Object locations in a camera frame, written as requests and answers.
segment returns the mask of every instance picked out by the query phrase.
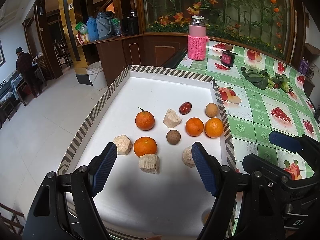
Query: purple bottle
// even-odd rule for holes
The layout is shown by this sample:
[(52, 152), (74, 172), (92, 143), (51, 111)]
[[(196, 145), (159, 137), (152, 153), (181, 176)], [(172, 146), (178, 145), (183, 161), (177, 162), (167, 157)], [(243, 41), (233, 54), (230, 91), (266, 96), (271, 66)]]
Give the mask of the purple bottle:
[(303, 67), (304, 67), (304, 64), (306, 63), (306, 60), (304, 59), (304, 57), (302, 58), (302, 60), (300, 61), (300, 66), (299, 66), (299, 69), (298, 71), (300, 73), (302, 73), (302, 70), (303, 70)]
[(307, 71), (308, 71), (308, 68), (309, 68), (309, 61), (307, 60), (306, 63), (304, 64), (303, 66), (303, 70), (302, 70), (302, 75), (306, 75)]

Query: blue gripper pad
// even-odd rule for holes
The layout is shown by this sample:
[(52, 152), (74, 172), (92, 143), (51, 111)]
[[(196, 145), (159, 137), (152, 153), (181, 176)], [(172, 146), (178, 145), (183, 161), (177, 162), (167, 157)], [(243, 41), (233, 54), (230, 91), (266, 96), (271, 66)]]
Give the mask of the blue gripper pad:
[(284, 133), (280, 133), (278, 131), (272, 131), (269, 134), (269, 141), (270, 143), (293, 153), (302, 150), (302, 146), (296, 138), (286, 135)]
[(117, 146), (114, 143), (108, 143), (100, 156), (90, 166), (89, 180), (92, 184), (91, 195), (95, 197), (97, 193), (103, 190), (107, 178), (111, 172), (113, 164), (117, 158)]
[(200, 142), (195, 142), (192, 145), (191, 155), (205, 189), (209, 191), (212, 196), (217, 196), (219, 189), (216, 185), (216, 176), (209, 164), (212, 160)]

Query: black kettle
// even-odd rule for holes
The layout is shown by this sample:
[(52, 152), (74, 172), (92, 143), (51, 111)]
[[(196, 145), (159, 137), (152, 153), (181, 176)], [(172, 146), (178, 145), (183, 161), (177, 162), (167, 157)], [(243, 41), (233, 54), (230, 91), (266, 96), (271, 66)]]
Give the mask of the black kettle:
[(122, 19), (122, 31), (124, 35), (132, 36), (139, 34), (138, 15), (136, 9), (131, 9), (129, 16)]

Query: striped tray border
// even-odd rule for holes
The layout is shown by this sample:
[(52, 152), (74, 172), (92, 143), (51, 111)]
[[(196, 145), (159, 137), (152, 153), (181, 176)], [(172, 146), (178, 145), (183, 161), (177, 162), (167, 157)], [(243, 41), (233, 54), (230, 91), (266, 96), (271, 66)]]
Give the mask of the striped tray border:
[[(236, 160), (235, 160), (235, 156), (234, 156), (234, 148), (233, 148), (233, 144), (232, 144), (230, 125), (229, 125), (227, 113), (226, 113), (226, 110), (223, 105), (223, 101), (222, 101), (222, 98), (221, 98), (221, 95), (219, 92), (219, 87), (217, 86), (215, 79), (213, 77), (207, 76), (204, 74), (180, 70), (180, 69), (141, 66), (141, 65), (128, 65), (121, 72), (121, 74), (116, 78), (116, 80), (111, 84), (111, 86), (106, 90), (106, 92), (102, 95), (102, 97), (99, 99), (97, 104), (93, 107), (93, 109), (88, 114), (87, 118), (84, 120), (84, 122), (80, 126), (78, 132), (76, 133), (76, 136), (71, 141), (68, 149), (65, 152), (65, 155), (63, 156), (63, 158), (61, 160), (61, 163), (60, 163), (58, 171), (57, 171), (58, 175), (63, 175), (67, 172), (67, 170), (70, 166), (70, 163), (71, 163), (73, 157), (75, 156), (75, 154), (77, 153), (77, 150), (78, 150), (83, 138), (86, 136), (89, 128), (92, 126), (94, 120), (99, 115), (101, 109), (104, 107), (107, 100), (111, 97), (111, 95), (114, 93), (114, 91), (119, 86), (119, 84), (123, 81), (123, 79), (129, 74), (129, 71), (170, 75), (170, 76), (199, 80), (199, 81), (203, 81), (203, 82), (211, 82), (212, 81), (213, 90), (214, 90), (215, 96), (217, 98), (220, 116), (221, 116), (221, 120), (223, 123), (223, 132), (224, 132), (224, 138), (225, 138), (225, 142), (226, 142), (226, 151), (227, 151), (227, 162), (228, 162), (228, 165), (233, 170), (236, 170)], [(236, 210), (234, 207), (233, 215), (231, 217), (228, 230), (226, 232), (226, 237), (230, 237), (232, 235), (233, 225), (234, 225), (234, 221), (235, 221), (235, 213), (236, 213)]]

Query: pink bottle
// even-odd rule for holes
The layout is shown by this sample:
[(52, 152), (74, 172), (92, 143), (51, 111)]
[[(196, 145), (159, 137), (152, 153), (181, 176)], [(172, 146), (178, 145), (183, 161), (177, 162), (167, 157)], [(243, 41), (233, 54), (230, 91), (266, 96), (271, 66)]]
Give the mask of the pink bottle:
[(206, 36), (206, 27), (202, 16), (192, 16), (192, 22), (189, 25), (188, 36), (188, 57), (193, 60), (204, 60), (208, 37)]

